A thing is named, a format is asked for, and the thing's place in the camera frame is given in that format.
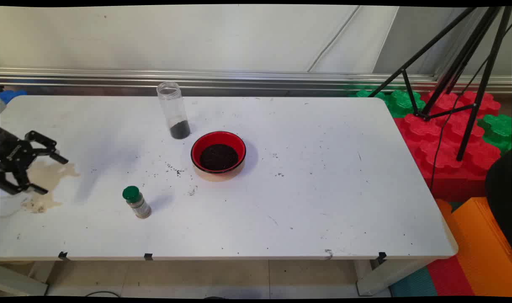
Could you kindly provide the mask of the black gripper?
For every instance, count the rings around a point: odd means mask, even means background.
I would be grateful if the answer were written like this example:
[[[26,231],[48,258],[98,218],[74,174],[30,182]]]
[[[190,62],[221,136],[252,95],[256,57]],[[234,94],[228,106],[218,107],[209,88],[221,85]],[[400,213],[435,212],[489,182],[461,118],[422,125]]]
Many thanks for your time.
[[[42,148],[34,148],[31,143],[38,143]],[[65,165],[68,159],[62,157],[56,149],[56,141],[34,130],[25,135],[21,140],[7,130],[0,128],[0,189],[8,194],[33,191],[37,194],[47,194],[48,190],[29,181],[27,169],[32,163],[32,157],[49,157],[54,161]],[[16,180],[16,184],[7,180],[6,174],[10,173]]]

